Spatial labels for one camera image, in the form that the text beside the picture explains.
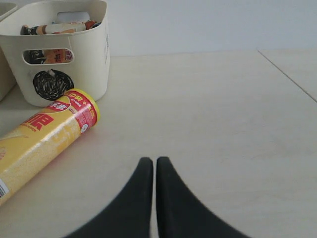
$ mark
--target yellow chip canister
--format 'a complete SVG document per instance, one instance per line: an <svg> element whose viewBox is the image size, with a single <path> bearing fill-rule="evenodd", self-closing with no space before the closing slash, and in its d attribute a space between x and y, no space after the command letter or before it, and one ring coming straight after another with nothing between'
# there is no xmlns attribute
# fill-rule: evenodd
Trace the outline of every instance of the yellow chip canister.
<svg viewBox="0 0 317 238"><path fill-rule="evenodd" d="M71 89L0 137L0 206L99 118L96 102Z"/></svg>

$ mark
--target black curved shape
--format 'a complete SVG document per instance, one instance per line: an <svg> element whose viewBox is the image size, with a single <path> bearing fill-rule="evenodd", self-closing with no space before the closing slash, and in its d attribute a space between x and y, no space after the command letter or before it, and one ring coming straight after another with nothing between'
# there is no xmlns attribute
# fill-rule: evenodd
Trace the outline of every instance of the black curved shape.
<svg viewBox="0 0 317 238"><path fill-rule="evenodd" d="M168 157L157 161L156 183L160 238L248 238L194 196Z"/></svg>
<svg viewBox="0 0 317 238"><path fill-rule="evenodd" d="M100 214L66 238L149 238L153 162L141 158L119 195Z"/></svg>

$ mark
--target floor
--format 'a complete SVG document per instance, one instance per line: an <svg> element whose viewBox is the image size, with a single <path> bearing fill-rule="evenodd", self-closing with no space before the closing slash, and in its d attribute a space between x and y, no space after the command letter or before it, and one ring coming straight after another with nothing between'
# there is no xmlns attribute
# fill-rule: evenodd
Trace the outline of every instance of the floor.
<svg viewBox="0 0 317 238"><path fill-rule="evenodd" d="M247 235L317 237L316 64L315 49L111 58L100 123L0 208L1 238L68 234L115 197L140 157L162 155ZM0 134L38 110L14 88Z"/></svg>

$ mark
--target snack package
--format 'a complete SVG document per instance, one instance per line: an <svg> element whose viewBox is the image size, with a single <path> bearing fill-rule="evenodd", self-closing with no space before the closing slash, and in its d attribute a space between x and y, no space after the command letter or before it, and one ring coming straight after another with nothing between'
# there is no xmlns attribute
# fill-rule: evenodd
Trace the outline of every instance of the snack package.
<svg viewBox="0 0 317 238"><path fill-rule="evenodd" d="M0 206L100 118L95 101L78 89L0 138Z"/></svg>
<svg viewBox="0 0 317 238"><path fill-rule="evenodd" d="M74 33L92 29L96 21L89 20L87 22L59 23L51 25L42 25L29 28L23 25L21 35L46 35L46 34L63 34Z"/></svg>
<svg viewBox="0 0 317 238"><path fill-rule="evenodd" d="M73 54L67 49L25 51L24 59L29 64L69 63Z"/></svg>

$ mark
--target basket handle hole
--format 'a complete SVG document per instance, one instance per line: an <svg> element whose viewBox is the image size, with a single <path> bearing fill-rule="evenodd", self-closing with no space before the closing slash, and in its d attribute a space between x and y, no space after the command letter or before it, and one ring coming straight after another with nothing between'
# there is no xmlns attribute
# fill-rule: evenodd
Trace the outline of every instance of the basket handle hole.
<svg viewBox="0 0 317 238"><path fill-rule="evenodd" d="M28 50L23 52L23 58L27 64L65 64L74 60L71 50L63 49L44 49Z"/></svg>
<svg viewBox="0 0 317 238"><path fill-rule="evenodd" d="M57 20L59 23L86 22L90 20L90 16L86 11L64 11L57 14Z"/></svg>

